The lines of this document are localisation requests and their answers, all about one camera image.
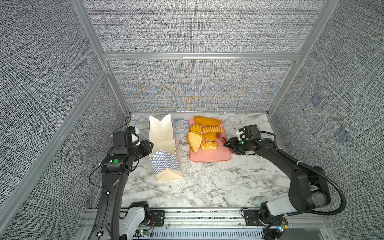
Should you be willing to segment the oval golden bread bun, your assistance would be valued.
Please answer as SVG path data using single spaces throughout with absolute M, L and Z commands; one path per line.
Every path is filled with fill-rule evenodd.
M 217 141 L 217 133 L 205 133 L 204 137 L 209 141 Z

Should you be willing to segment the red kitchen tongs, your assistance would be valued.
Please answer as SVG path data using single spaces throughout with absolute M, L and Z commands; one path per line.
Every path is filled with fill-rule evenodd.
M 227 139 L 224 138 L 224 137 L 222 137 L 221 133 L 216 133 L 216 138 L 219 139 L 219 140 L 223 143 L 223 145 L 225 145 L 225 143 L 227 142 Z M 235 154 L 235 155 L 236 155 L 236 153 L 234 153 L 233 150 L 231 150 L 231 149 L 229 149 L 229 148 L 227 148 L 227 149 L 228 149 L 232 154 Z

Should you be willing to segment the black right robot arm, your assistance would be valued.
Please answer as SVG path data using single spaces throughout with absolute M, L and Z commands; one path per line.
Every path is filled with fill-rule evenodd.
M 274 140 L 263 138 L 256 125 L 239 129 L 235 137 L 224 147 L 239 156 L 257 155 L 269 160 L 290 180 L 289 192 L 278 199 L 261 203 L 259 218 L 263 224 L 271 224 L 285 214 L 301 214 L 328 205 L 331 202 L 327 180 L 317 172 L 300 167 L 278 150 Z

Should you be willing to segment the checkered paper bag blue handles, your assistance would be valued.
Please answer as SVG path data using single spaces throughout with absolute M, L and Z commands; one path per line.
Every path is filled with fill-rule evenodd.
M 148 123 L 148 137 L 144 137 L 139 127 L 137 127 L 137 124 L 142 121 Z M 173 121 L 171 114 L 166 115 L 161 120 L 149 116 L 138 118 L 134 127 L 140 137 L 144 137 L 145 140 L 154 145 L 150 160 L 157 181 L 166 182 L 183 179 L 178 136 L 189 130 L 189 121 L 185 119 Z

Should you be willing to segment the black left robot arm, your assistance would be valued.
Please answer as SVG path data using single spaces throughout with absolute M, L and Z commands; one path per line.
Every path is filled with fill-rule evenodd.
M 131 240 L 139 225 L 151 218 L 147 202 L 132 203 L 124 216 L 121 216 L 121 205 L 128 176 L 136 168 L 134 163 L 150 155 L 154 145 L 140 140 L 134 127 L 113 133 L 113 142 L 99 166 L 103 193 L 90 240 Z

